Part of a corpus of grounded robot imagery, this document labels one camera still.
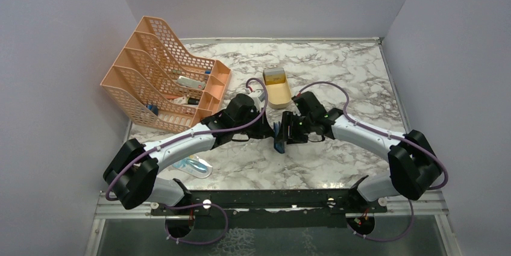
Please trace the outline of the beige oval tray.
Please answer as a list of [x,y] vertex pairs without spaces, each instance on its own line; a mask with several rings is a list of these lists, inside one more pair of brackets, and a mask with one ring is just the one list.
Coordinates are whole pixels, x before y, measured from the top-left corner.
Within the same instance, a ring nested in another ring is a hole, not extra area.
[[291,90],[286,76],[286,82],[282,84],[266,85],[269,105],[273,109],[286,108],[291,103]]

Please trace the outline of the dark blue card holder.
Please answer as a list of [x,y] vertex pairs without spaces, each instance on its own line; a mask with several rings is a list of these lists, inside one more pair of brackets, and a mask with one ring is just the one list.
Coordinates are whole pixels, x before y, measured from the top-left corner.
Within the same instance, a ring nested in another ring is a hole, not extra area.
[[278,137],[276,140],[274,140],[273,147],[279,154],[285,153],[285,140],[284,140],[284,129],[282,127],[281,122],[280,123],[280,130],[278,133]]

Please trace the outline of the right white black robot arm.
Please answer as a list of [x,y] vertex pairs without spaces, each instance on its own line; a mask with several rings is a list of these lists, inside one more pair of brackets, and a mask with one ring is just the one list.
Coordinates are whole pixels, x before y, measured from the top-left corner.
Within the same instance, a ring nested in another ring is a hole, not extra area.
[[307,143],[309,134],[352,143],[386,160],[389,171],[364,176],[353,184],[345,198],[349,207],[362,212],[372,202],[387,196],[403,196],[418,200],[442,175],[434,152],[417,130],[394,136],[376,126],[352,118],[338,108],[326,110],[312,92],[293,97],[298,114],[285,111],[282,120],[274,124],[275,149],[283,153],[286,145]]

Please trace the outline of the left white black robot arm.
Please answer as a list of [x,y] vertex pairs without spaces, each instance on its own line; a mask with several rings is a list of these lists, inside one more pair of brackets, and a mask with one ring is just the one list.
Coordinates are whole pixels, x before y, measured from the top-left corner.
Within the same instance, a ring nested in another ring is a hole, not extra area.
[[158,174],[174,163],[233,141],[236,134],[251,139],[274,136],[263,109],[263,93],[237,94],[227,107],[203,118],[191,129],[164,140],[142,144],[126,141],[103,173],[108,192],[127,209],[144,202],[167,205],[175,214],[189,208],[189,192],[179,180],[164,180]]

